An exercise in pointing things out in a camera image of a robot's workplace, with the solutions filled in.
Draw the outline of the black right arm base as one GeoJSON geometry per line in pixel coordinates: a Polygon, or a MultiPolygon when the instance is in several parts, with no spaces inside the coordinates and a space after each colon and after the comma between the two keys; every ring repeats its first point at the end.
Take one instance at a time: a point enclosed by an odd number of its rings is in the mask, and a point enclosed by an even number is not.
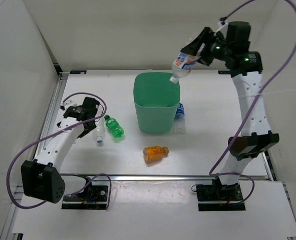
{"type": "Polygon", "coordinates": [[[197,194],[199,212],[246,210],[239,183],[229,186],[222,185],[219,178],[216,177],[211,184],[194,184],[191,190],[197,194]]]}

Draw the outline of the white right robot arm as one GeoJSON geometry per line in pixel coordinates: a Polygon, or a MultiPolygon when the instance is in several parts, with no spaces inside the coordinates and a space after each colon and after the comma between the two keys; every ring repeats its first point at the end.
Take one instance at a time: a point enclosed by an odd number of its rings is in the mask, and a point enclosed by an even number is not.
{"type": "Polygon", "coordinates": [[[209,66],[214,60],[225,63],[235,85],[242,118],[236,136],[228,140],[227,160],[215,176],[212,193],[218,200],[230,195],[245,167],[258,155],[279,142],[268,123],[263,97],[262,61],[260,53],[250,51],[251,26],[245,21],[227,25],[227,34],[205,27],[188,45],[181,49],[195,62],[209,66]]]}

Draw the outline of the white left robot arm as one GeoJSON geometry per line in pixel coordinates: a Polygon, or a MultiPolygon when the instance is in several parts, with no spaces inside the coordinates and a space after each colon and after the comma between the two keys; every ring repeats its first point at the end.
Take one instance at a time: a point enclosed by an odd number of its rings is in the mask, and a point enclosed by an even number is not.
{"type": "Polygon", "coordinates": [[[58,128],[62,132],[50,139],[44,149],[32,161],[21,166],[24,194],[39,200],[56,204],[65,191],[65,182],[60,168],[73,143],[96,128],[95,122],[82,123],[66,130],[76,123],[96,116],[100,103],[91,97],[84,98],[81,105],[64,104],[65,112],[58,128]]]}

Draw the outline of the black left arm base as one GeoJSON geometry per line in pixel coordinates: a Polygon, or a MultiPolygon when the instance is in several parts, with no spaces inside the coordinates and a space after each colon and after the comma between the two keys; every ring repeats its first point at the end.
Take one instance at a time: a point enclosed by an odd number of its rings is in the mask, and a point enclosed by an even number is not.
{"type": "Polygon", "coordinates": [[[107,210],[110,204],[111,183],[106,180],[91,180],[86,175],[64,176],[66,190],[63,210],[107,210]]]}

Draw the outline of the clear bottle white blue label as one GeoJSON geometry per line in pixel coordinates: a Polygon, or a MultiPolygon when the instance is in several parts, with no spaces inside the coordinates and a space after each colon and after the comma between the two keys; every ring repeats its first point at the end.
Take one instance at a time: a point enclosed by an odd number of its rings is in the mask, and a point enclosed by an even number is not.
{"type": "Polygon", "coordinates": [[[180,52],[172,64],[172,77],[170,81],[177,84],[181,78],[188,76],[199,58],[199,56],[180,52]]]}

